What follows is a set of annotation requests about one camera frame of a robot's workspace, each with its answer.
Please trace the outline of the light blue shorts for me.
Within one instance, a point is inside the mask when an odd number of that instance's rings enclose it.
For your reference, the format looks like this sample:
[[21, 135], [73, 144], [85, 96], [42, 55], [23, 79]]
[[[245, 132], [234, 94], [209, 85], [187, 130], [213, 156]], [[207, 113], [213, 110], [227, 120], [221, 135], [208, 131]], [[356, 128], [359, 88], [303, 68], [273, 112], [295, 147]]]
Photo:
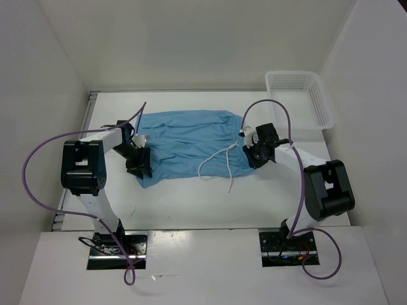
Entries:
[[194, 110], [145, 114], [139, 134], [147, 135], [152, 176], [138, 179], [142, 188], [162, 180], [250, 175], [239, 135], [242, 117], [230, 111]]

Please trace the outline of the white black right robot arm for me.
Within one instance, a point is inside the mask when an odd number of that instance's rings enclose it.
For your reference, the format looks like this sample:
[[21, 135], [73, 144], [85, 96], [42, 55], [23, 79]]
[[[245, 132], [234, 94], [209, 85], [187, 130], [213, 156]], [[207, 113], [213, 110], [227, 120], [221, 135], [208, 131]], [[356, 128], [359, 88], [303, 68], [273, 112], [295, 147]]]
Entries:
[[255, 128], [247, 126], [239, 135], [244, 140], [243, 152], [251, 168], [259, 169], [273, 162], [300, 175], [299, 207], [279, 228], [279, 243], [284, 249], [296, 248], [301, 235], [318, 223], [354, 209], [355, 198], [342, 161], [325, 160], [298, 149], [290, 138], [280, 138], [271, 123]]

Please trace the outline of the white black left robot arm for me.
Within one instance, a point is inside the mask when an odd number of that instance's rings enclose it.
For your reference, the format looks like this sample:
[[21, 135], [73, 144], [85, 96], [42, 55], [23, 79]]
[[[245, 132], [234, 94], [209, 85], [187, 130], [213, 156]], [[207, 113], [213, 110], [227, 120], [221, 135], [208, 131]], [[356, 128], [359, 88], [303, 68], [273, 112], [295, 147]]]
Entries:
[[138, 135], [126, 121], [116, 126], [107, 125], [101, 130], [77, 141], [64, 143], [62, 153], [61, 183], [77, 197], [92, 216], [95, 239], [111, 253], [126, 249], [125, 229], [113, 212], [104, 190], [107, 183], [105, 154], [111, 150], [125, 159], [127, 173], [143, 179], [152, 177], [151, 149], [148, 136]]

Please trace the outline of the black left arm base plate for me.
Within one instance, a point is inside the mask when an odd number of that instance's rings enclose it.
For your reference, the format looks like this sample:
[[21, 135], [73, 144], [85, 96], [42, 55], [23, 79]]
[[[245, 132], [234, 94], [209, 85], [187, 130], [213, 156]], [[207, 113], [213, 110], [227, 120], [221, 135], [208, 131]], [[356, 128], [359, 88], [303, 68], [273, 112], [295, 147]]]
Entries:
[[[102, 241], [94, 235], [92, 238], [79, 237], [78, 240], [89, 248], [87, 270], [125, 270], [129, 267], [126, 257], [113, 240]], [[147, 231], [127, 231], [123, 248], [133, 262], [134, 268], [145, 269], [148, 249]]]

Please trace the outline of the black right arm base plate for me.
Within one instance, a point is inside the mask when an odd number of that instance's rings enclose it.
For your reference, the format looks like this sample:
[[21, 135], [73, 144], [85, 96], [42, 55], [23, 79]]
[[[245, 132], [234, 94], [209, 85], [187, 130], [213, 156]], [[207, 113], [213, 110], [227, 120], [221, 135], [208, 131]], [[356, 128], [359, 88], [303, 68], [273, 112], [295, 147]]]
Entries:
[[264, 268], [319, 265], [313, 233], [306, 233], [297, 240], [283, 240], [276, 229], [259, 231], [261, 261]]

